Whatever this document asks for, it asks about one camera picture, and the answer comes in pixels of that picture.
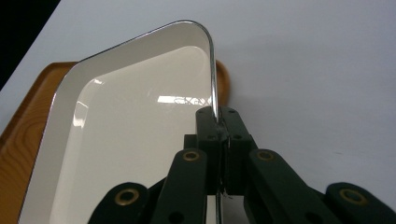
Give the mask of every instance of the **wooden tray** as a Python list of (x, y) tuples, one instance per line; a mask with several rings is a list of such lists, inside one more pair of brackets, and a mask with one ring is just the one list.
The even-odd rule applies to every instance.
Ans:
[[(76, 63), (51, 63), (38, 76), (0, 136), (1, 223), (18, 223), (23, 198), (40, 146), (52, 97), (64, 75)], [(230, 79), (225, 66), (216, 61), (219, 104), (227, 105)]]

